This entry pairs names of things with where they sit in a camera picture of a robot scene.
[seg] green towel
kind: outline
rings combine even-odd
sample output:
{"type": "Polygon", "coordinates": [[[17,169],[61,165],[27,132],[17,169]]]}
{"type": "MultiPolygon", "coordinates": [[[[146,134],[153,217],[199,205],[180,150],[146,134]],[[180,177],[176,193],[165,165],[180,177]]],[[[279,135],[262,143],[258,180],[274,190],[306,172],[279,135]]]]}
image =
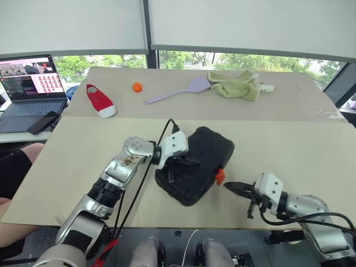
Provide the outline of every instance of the green towel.
{"type": "Polygon", "coordinates": [[[207,74],[209,81],[214,85],[211,90],[226,98],[241,97],[246,100],[255,101],[260,93],[258,74],[246,70],[239,77],[230,77],[214,72],[207,74]]]}

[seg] black plastic case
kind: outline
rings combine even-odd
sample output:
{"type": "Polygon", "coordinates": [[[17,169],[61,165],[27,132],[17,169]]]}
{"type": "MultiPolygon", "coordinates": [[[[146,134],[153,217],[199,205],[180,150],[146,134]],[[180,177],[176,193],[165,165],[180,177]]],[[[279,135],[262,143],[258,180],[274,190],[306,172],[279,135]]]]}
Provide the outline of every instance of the black plastic case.
{"type": "Polygon", "coordinates": [[[188,146],[188,153],[169,159],[162,170],[155,172],[157,184],[184,206],[193,205],[207,192],[235,148],[232,141],[207,127],[196,129],[188,137],[188,146]]]}

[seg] red sneaker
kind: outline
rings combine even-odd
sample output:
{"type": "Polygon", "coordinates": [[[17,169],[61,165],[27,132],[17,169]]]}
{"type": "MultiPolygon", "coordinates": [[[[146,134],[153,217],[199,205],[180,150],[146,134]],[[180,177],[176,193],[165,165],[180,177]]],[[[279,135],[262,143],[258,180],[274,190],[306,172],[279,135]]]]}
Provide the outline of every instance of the red sneaker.
{"type": "Polygon", "coordinates": [[[94,85],[87,85],[87,96],[100,117],[109,118],[116,113],[112,101],[94,85]]]}

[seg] spatula handle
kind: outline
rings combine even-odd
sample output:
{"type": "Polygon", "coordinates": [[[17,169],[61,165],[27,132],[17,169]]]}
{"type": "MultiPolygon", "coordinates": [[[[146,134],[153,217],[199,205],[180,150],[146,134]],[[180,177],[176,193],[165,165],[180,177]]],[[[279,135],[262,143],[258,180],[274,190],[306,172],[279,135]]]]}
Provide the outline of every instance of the spatula handle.
{"type": "Polygon", "coordinates": [[[182,90],[182,91],[177,91],[177,92],[173,92],[173,93],[169,93],[167,95],[163,95],[163,96],[157,96],[157,97],[153,97],[153,98],[150,98],[148,100],[146,100],[144,103],[145,104],[150,104],[150,103],[154,103],[154,102],[157,102],[157,101],[160,101],[162,99],[165,99],[167,97],[170,97],[170,96],[174,96],[178,93],[184,93],[184,92],[187,92],[186,90],[182,90]]]}

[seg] black cable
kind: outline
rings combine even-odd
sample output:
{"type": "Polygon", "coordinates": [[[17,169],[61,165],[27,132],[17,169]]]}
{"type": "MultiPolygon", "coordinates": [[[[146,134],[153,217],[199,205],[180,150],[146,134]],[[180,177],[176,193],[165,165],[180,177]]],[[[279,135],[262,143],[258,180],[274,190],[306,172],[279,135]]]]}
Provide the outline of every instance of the black cable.
{"type": "Polygon", "coordinates": [[[18,259],[18,260],[0,260],[0,266],[17,265],[17,264],[24,264],[24,263],[34,263],[36,260],[38,260],[38,257],[18,259]]]}
{"type": "Polygon", "coordinates": [[[119,205],[118,210],[117,210],[115,225],[114,225],[114,227],[113,227],[112,238],[111,238],[110,241],[113,241],[113,240],[115,239],[115,233],[116,233],[116,230],[117,230],[118,218],[120,217],[120,212],[121,212],[121,207],[122,207],[123,197],[125,196],[125,192],[126,192],[126,190],[124,190],[124,191],[122,192],[122,195],[121,195],[120,205],[119,205]]]}
{"type": "Polygon", "coordinates": [[[298,218],[295,218],[295,219],[288,219],[288,220],[284,220],[284,221],[269,221],[264,217],[263,211],[260,211],[260,215],[261,215],[261,218],[264,220],[265,223],[270,224],[270,225],[277,225],[277,226],[292,224],[292,223],[295,223],[295,222],[298,223],[300,221],[312,219],[312,218],[315,218],[315,217],[337,216],[337,217],[343,218],[349,224],[349,226],[351,228],[351,231],[356,233],[355,226],[353,225],[351,220],[349,218],[347,218],[345,215],[343,215],[341,213],[338,213],[338,212],[313,213],[313,214],[305,215],[305,216],[298,217],[298,218]]]}
{"type": "Polygon", "coordinates": [[[162,138],[163,138],[163,135],[165,134],[165,132],[166,132],[166,130],[167,130],[167,127],[168,127],[168,125],[169,125],[170,122],[173,123],[173,127],[174,127],[174,128],[175,128],[175,127],[178,127],[178,125],[174,122],[174,120],[170,118],[170,119],[167,121],[166,126],[165,126],[164,129],[163,129],[163,132],[161,133],[161,136],[160,136],[160,138],[159,138],[159,140],[158,140],[158,142],[157,142],[157,145],[159,145],[159,144],[161,143],[162,138]]]}
{"type": "MultiPolygon", "coordinates": [[[[159,140],[158,140],[158,142],[157,142],[157,145],[159,145],[159,144],[161,143],[162,138],[163,138],[163,135],[165,134],[165,132],[166,132],[166,130],[167,130],[167,127],[168,127],[168,125],[169,125],[170,122],[173,123],[173,127],[174,127],[173,131],[177,131],[177,129],[179,129],[179,128],[178,128],[178,125],[174,122],[174,120],[170,118],[170,119],[167,121],[166,126],[164,127],[164,129],[163,129],[163,131],[162,131],[162,134],[161,134],[161,136],[160,136],[160,138],[159,138],[159,140]]],[[[126,215],[125,215],[125,217],[124,217],[124,219],[123,219],[123,221],[122,221],[122,223],[121,223],[121,225],[120,225],[120,228],[118,229],[116,235],[114,236],[114,239],[117,239],[118,236],[120,235],[120,232],[122,231],[122,228],[123,228],[123,226],[124,226],[124,224],[125,224],[125,222],[126,222],[128,216],[129,216],[129,214],[130,214],[130,212],[131,212],[131,210],[132,210],[132,207],[134,206],[134,204],[135,204],[135,202],[136,202],[136,199],[137,199],[137,197],[138,197],[138,195],[139,195],[139,193],[140,193],[140,191],[141,191],[141,188],[142,188],[142,186],[143,186],[143,184],[144,184],[144,182],[145,182],[145,180],[146,180],[146,176],[147,176],[147,174],[148,174],[148,172],[149,172],[150,167],[151,167],[151,163],[149,163],[149,165],[148,165],[147,168],[146,168],[146,171],[145,171],[144,176],[142,177],[142,181],[141,181],[141,183],[140,183],[140,186],[139,186],[139,188],[137,189],[135,196],[133,197],[134,199],[133,199],[132,202],[131,202],[131,205],[130,205],[130,207],[129,207],[129,209],[128,209],[128,211],[127,211],[127,213],[126,213],[126,215]]],[[[108,250],[106,253],[104,253],[104,254],[102,255],[102,257],[101,257],[101,260],[106,260],[107,257],[109,256],[109,253],[111,252],[111,250],[112,250],[112,249],[110,249],[110,250],[108,250]]]]}
{"type": "Polygon", "coordinates": [[[260,215],[262,220],[270,225],[287,225],[287,224],[292,224],[292,223],[306,223],[306,224],[319,224],[319,225],[324,225],[324,226],[330,226],[330,227],[334,227],[334,228],[338,228],[343,232],[349,233],[352,235],[352,241],[353,241],[353,248],[354,250],[356,250],[356,231],[355,231],[355,227],[353,225],[353,223],[351,222],[351,220],[349,218],[347,218],[345,215],[341,214],[341,213],[337,213],[337,212],[321,212],[321,213],[314,213],[314,214],[310,214],[310,215],[306,215],[306,216],[302,216],[299,218],[295,218],[295,219],[289,219],[289,220],[284,220],[284,221],[270,221],[268,219],[266,219],[264,212],[261,210],[260,211],[260,215]],[[328,222],[323,222],[323,221],[313,221],[313,220],[307,220],[307,219],[311,219],[314,217],[320,217],[320,216],[337,216],[337,217],[341,217],[343,219],[345,219],[345,221],[348,222],[351,230],[342,227],[340,225],[337,224],[330,224],[328,222]]]}

